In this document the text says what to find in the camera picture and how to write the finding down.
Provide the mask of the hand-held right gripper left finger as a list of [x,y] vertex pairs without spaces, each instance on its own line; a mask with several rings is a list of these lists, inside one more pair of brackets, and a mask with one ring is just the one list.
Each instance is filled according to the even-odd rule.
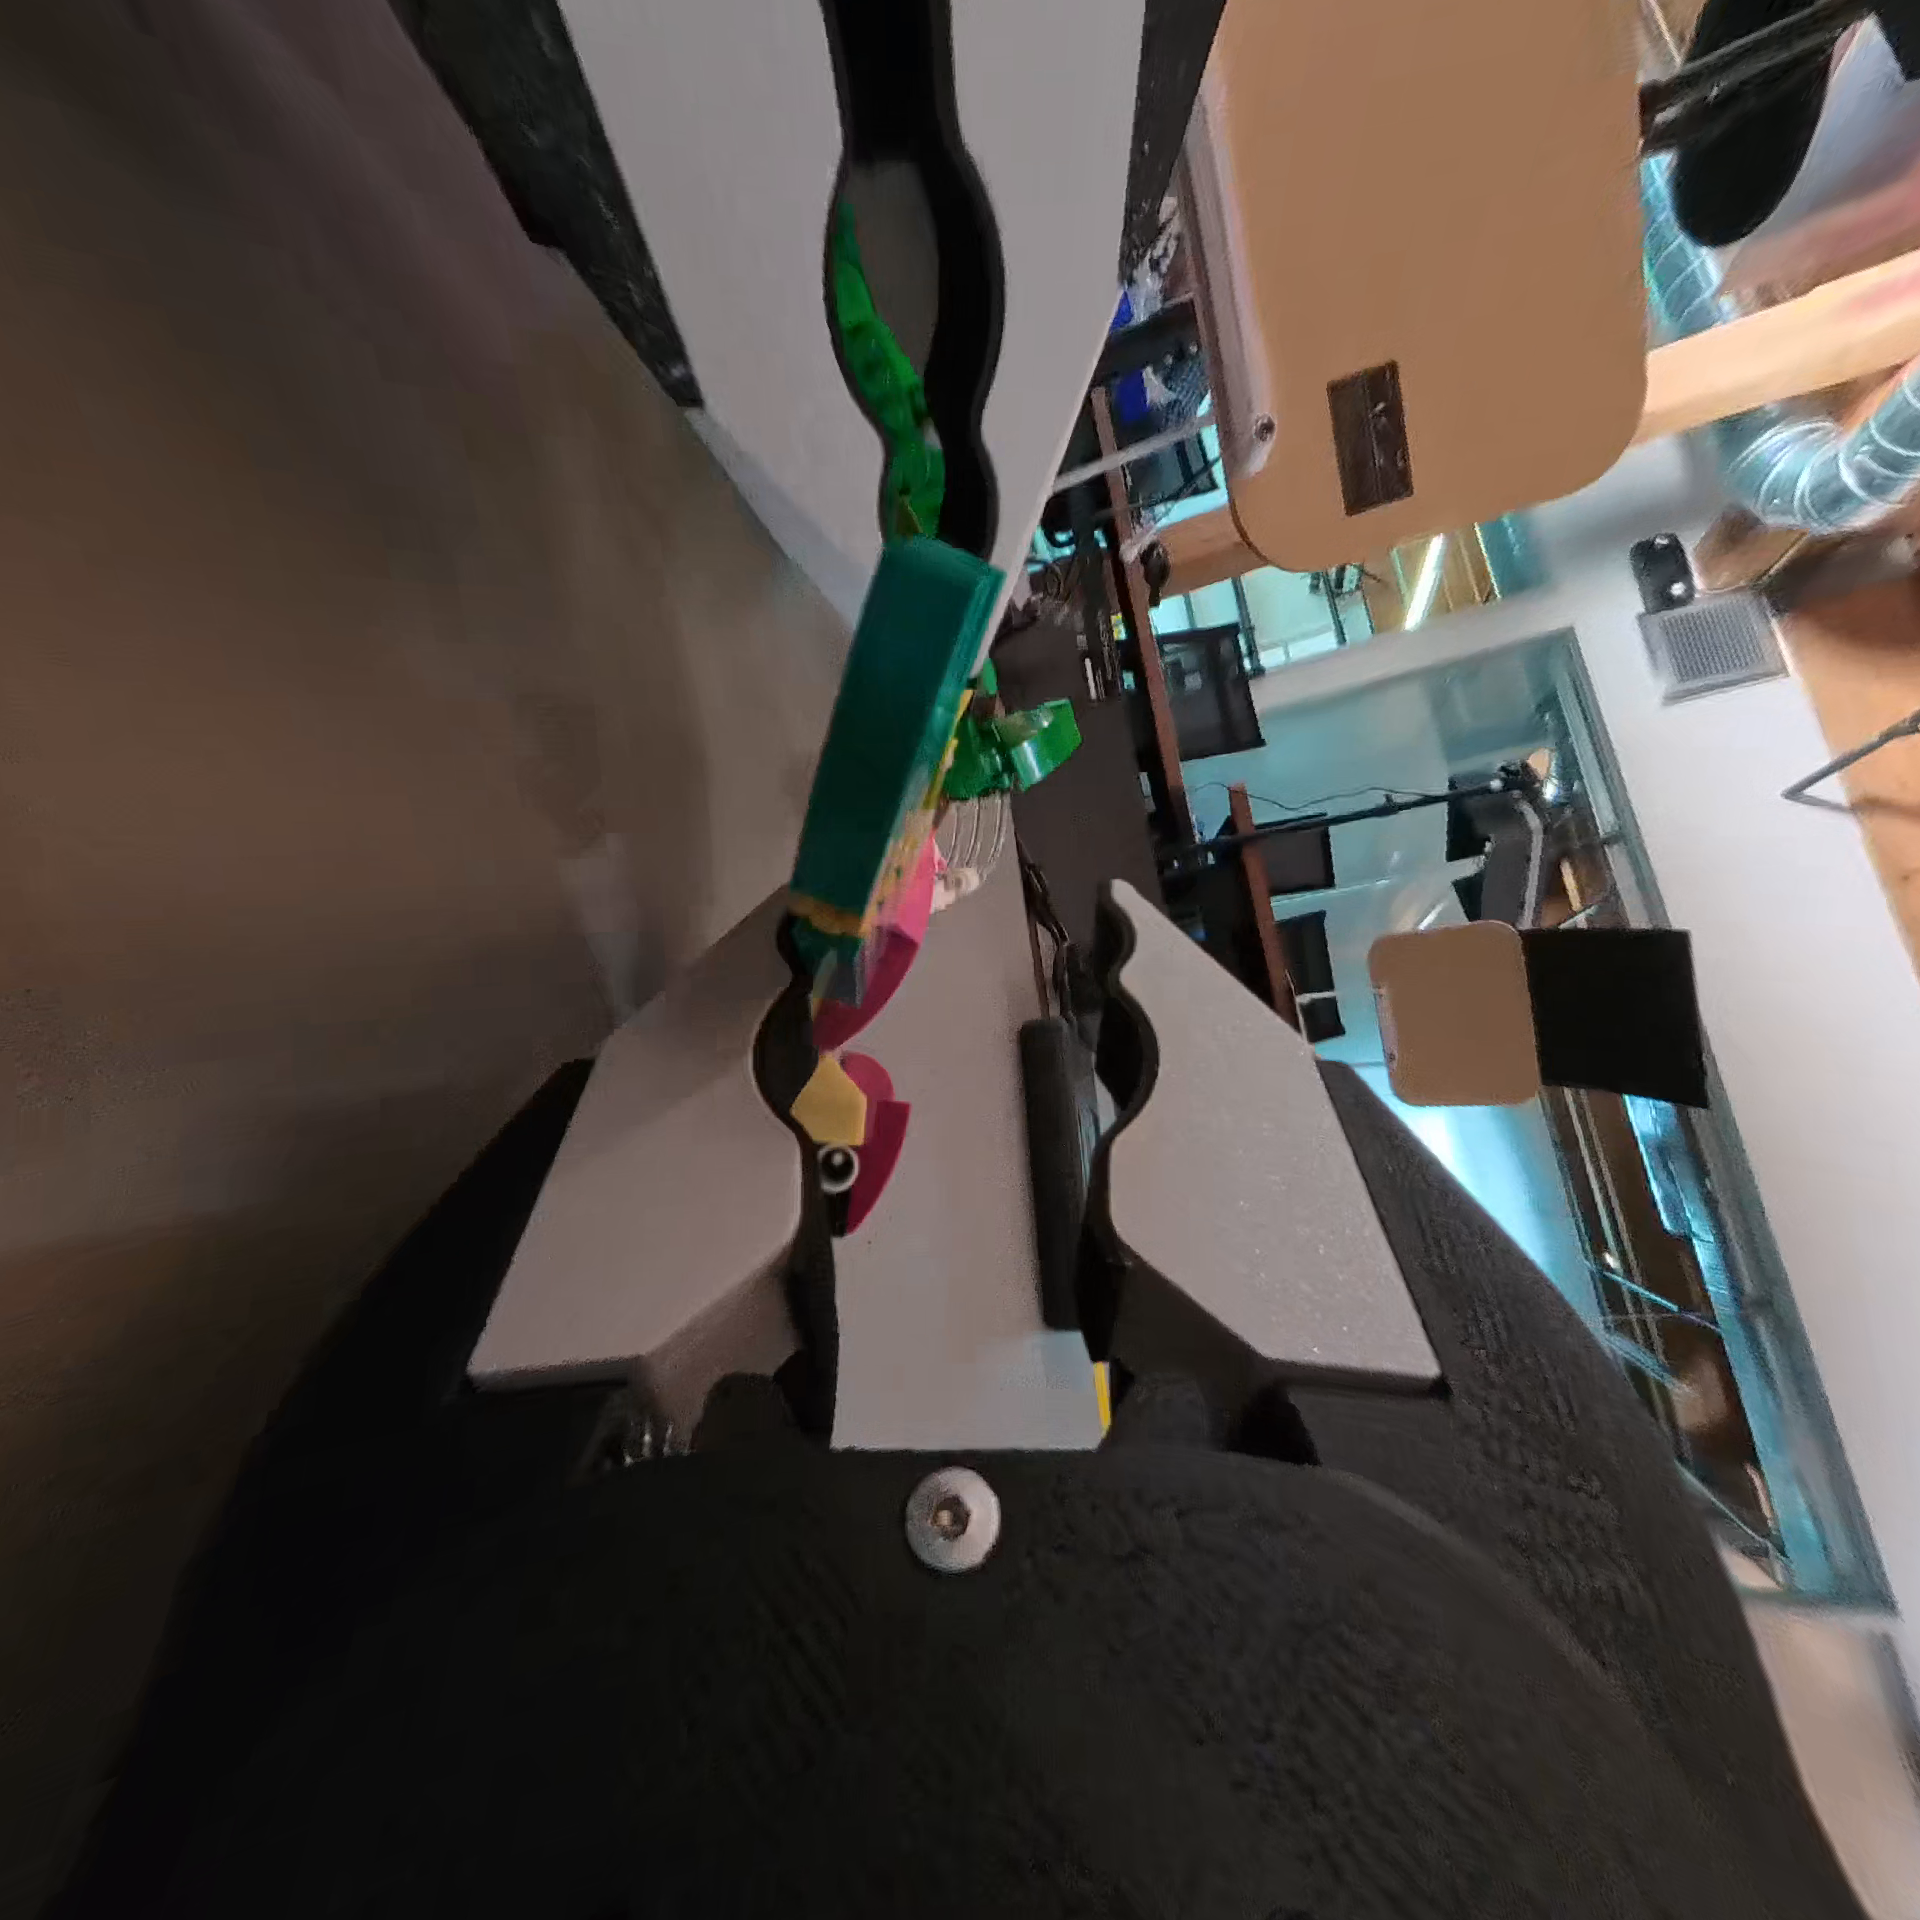
[[621,1383],[691,1437],[725,1379],[768,1376],[831,1437],[829,1204],[794,1114],[821,1053],[786,918],[757,902],[599,1050],[474,1387]]

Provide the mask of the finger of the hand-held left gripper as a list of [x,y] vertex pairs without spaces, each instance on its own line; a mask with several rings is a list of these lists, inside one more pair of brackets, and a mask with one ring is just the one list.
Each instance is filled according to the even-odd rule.
[[988,231],[988,330],[963,319],[960,399],[992,504],[990,560],[1040,525],[1119,298],[1144,37],[1141,3],[927,5],[940,115]]
[[879,558],[879,439],[836,362],[844,158],[814,3],[563,3],[698,398],[691,420],[827,600]]

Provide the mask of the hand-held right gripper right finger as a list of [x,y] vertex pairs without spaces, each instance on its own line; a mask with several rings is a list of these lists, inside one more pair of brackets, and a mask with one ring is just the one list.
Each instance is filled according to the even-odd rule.
[[1077,1310],[1092,1360],[1214,1403],[1443,1383],[1422,1311],[1301,1032],[1128,880],[1094,899],[1094,1078]]

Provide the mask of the pink yellow lego parrot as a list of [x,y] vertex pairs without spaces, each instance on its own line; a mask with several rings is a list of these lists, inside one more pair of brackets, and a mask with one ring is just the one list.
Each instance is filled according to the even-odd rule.
[[827,990],[812,1008],[819,1062],[788,1116],[814,1147],[829,1230],[840,1239],[876,1211],[904,1150],[909,1101],[899,1095],[888,1069],[858,1042],[919,962],[941,876],[944,856],[926,839],[855,954],[852,984]]

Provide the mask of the striped teal pink lego wing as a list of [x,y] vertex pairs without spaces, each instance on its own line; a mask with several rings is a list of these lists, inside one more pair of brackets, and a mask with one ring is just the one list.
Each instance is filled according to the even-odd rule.
[[861,954],[920,864],[1002,584],[935,536],[879,550],[786,885],[781,950],[815,995],[861,995]]

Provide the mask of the green lego plant stand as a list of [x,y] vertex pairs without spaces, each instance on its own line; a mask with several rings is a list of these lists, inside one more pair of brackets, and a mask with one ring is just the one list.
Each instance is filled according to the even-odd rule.
[[[827,294],[852,396],[879,434],[879,539],[899,543],[935,536],[946,498],[944,452],[924,376],[874,298],[847,198],[835,204],[827,228]],[[1023,792],[1062,767],[1078,744],[1070,694],[1047,694],[1018,708],[1002,686],[997,662],[988,662],[979,669],[972,704],[955,722],[944,799]]]

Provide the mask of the pink white lego flower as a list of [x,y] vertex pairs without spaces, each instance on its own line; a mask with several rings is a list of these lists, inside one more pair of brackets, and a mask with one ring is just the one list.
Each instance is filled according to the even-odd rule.
[[927,840],[927,911],[938,916],[972,899],[995,876],[1010,836],[1013,814],[1006,792],[946,802]]

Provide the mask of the black power strip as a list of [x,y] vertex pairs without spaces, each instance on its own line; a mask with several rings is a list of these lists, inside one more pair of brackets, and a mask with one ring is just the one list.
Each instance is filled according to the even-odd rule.
[[1080,1333],[1077,1282],[1090,1173],[1101,1132],[1092,1052],[1077,1028],[1055,1015],[1023,1022],[1018,1052],[1040,1317],[1047,1331]]

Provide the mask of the small beige panel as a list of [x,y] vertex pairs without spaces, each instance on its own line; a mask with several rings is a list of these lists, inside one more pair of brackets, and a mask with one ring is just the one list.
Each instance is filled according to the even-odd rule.
[[1390,932],[1366,950],[1388,1083],[1408,1109],[1514,1109],[1543,1090],[1525,944],[1502,922]]

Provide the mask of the beige panel with label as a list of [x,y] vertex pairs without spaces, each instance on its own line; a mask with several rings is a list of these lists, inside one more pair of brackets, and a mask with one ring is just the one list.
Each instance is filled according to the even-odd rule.
[[1642,424],[1638,8],[1235,3],[1195,99],[1223,448],[1330,568],[1600,480]]

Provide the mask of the dark grey panel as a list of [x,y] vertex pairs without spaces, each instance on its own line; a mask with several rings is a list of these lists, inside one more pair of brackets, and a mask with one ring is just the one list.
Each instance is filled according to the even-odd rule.
[[1127,880],[1152,904],[1166,902],[1133,718],[1119,700],[1090,690],[1077,628],[1052,616],[1002,628],[992,666],[1006,708],[1072,706],[1078,748],[1018,792],[1013,814],[1070,941],[1088,950],[1101,883]]

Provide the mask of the long brown-edged desk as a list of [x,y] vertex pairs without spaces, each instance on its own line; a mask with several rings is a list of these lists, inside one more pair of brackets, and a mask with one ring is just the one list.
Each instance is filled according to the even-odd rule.
[[1223,826],[1206,829],[1198,823],[1198,782],[1180,756],[1162,678],[1162,632],[1155,628],[1144,555],[1128,547],[1141,535],[1127,485],[1128,448],[1118,440],[1101,389],[1088,396],[1088,411],[1096,452],[1088,487],[1109,514],[1101,558],[1119,624],[1115,676],[1136,724],[1163,904],[1176,927],[1198,935],[1243,987],[1310,1037],[1306,1008],[1319,997],[1316,972],[1307,965],[1312,944],[1306,935],[1283,932],[1278,902],[1295,901],[1307,883],[1330,877],[1327,823],[1315,815],[1260,823],[1242,782],[1216,791],[1228,802]]

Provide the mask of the white vent grille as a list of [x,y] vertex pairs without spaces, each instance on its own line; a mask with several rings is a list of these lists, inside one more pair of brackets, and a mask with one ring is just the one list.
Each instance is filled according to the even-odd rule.
[[1750,589],[1703,591],[1638,615],[1662,706],[1690,704],[1788,676],[1771,603]]

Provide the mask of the silver air duct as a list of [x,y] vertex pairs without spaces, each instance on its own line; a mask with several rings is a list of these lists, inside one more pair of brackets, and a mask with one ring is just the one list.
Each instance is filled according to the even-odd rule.
[[1915,254],[1741,316],[1643,158],[1647,352],[1636,444],[1706,428],[1731,498],[1770,527],[1843,536],[1915,500]]

